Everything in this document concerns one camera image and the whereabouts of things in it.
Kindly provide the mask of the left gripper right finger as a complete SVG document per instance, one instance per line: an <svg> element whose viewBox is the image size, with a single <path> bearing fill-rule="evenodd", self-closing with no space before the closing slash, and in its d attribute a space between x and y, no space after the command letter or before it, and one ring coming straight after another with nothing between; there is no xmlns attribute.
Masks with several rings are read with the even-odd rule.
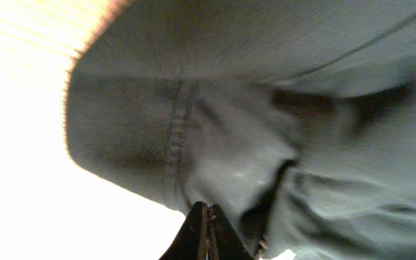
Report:
<svg viewBox="0 0 416 260"><path fill-rule="evenodd" d="M209 260L254 260L245 249L222 208L208 209L207 258Z"/></svg>

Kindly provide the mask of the black t-shirt with logo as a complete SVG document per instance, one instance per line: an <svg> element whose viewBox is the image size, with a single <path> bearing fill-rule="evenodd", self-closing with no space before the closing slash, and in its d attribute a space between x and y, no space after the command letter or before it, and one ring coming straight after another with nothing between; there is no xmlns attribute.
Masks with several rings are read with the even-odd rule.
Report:
<svg viewBox="0 0 416 260"><path fill-rule="evenodd" d="M272 259L416 259L416 0L135 1L71 72L76 164Z"/></svg>

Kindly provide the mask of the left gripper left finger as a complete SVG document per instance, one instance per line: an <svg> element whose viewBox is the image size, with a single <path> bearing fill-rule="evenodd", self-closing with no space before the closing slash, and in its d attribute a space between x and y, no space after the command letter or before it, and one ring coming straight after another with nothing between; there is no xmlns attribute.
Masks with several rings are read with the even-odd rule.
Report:
<svg viewBox="0 0 416 260"><path fill-rule="evenodd" d="M206 203L198 201L186 216L180 230L159 260L204 260L207 255Z"/></svg>

